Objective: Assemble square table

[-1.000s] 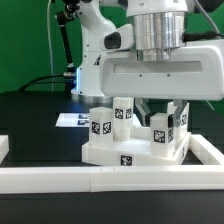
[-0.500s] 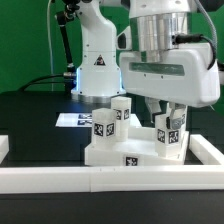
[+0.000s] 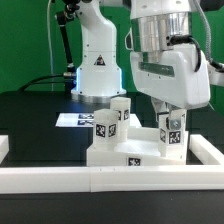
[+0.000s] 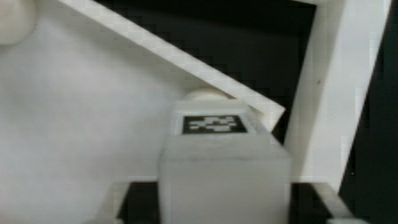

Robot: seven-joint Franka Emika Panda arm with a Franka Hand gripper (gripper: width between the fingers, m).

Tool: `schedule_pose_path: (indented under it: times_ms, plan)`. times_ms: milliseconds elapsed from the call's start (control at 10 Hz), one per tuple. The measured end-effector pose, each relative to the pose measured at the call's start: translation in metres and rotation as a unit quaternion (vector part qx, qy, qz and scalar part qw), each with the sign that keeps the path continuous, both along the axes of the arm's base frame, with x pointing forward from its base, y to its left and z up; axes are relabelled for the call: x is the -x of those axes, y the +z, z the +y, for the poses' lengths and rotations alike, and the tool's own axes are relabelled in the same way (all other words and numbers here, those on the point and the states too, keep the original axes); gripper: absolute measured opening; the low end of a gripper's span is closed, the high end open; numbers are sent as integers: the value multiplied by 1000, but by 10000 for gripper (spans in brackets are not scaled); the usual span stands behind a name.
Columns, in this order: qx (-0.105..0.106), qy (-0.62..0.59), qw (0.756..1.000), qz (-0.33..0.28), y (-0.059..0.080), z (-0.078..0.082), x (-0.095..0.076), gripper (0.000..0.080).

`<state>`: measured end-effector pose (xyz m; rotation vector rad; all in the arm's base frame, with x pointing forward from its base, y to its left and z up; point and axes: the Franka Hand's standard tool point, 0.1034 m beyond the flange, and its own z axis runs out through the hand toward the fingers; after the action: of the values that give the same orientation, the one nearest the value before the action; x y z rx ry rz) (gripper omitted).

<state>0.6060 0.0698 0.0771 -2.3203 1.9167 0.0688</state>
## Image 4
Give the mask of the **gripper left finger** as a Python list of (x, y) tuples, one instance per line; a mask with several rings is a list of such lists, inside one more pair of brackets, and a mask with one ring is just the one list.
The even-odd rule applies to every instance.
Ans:
[(159, 184), (155, 181), (113, 184), (95, 224), (161, 224)]

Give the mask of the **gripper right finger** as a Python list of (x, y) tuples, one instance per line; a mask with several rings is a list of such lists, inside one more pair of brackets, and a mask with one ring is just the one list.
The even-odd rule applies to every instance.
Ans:
[(328, 183), (292, 185), (290, 224), (370, 224), (354, 216)]

